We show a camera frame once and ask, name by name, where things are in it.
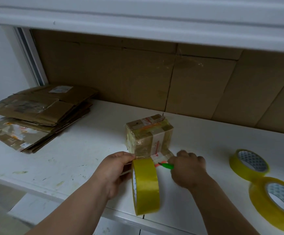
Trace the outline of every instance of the person's left arm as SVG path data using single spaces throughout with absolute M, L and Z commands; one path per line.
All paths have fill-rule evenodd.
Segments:
M 26 235 L 93 234 L 107 201 L 117 195 L 121 182 L 131 177 L 131 173 L 120 175 L 133 159 L 135 156 L 126 152 L 107 156 L 85 184 Z

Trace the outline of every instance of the person's right arm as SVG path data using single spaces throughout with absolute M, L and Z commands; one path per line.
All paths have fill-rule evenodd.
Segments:
M 182 150 L 168 160 L 172 179 L 187 188 L 199 208 L 208 235 L 259 235 L 206 172 L 203 157 Z

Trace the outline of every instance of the hand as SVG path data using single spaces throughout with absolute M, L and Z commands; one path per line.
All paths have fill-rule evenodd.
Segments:
M 168 163 L 174 165 L 174 169 L 171 170 L 172 179 L 177 185 L 188 190 L 211 179 L 206 172 L 205 159 L 197 157 L 194 153 L 181 150 L 177 157 L 169 158 Z
M 109 200 L 117 195 L 119 185 L 131 178 L 131 173 L 122 176 L 120 174 L 123 172 L 123 166 L 135 158 L 134 154 L 126 152 L 111 154 L 104 158 L 93 173 L 93 176 L 106 186 Z

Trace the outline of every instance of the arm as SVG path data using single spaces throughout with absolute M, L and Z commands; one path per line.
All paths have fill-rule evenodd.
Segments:
M 259 235 L 207 174 L 203 157 L 183 150 L 177 156 L 168 160 L 170 164 L 174 164 L 174 169 L 171 170 L 172 179 L 192 194 L 208 235 Z
M 131 177 L 130 173 L 120 174 L 133 159 L 133 154 L 125 152 L 107 156 L 85 184 L 26 235 L 93 234 L 107 201 L 117 195 L 121 182 Z

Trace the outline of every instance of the tape roll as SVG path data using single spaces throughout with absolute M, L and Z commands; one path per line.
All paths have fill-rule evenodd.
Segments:
M 240 177 L 248 181 L 255 181 L 269 172 L 268 163 L 258 154 L 238 149 L 229 159 L 231 169 Z
M 152 158 L 132 161 L 132 190 L 136 215 L 159 210 L 160 190 Z
M 251 183 L 249 195 L 258 213 L 271 225 L 284 231 L 284 209 L 269 194 L 284 202 L 284 182 L 272 177 L 262 177 Z

